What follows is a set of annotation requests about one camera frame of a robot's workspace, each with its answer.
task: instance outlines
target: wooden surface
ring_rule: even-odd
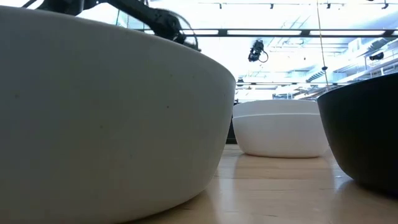
[[[357,186],[330,152],[316,159],[273,159],[227,145],[205,191],[132,223],[397,224],[398,199]]]

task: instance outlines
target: white bowl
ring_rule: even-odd
[[[234,106],[234,118],[257,114],[313,113],[319,114],[318,104],[308,100],[258,100]]]
[[[233,118],[243,152],[267,157],[317,157],[328,149],[319,114],[265,114]]]
[[[0,18],[0,223],[125,222],[206,187],[232,115],[227,69],[99,22]]]

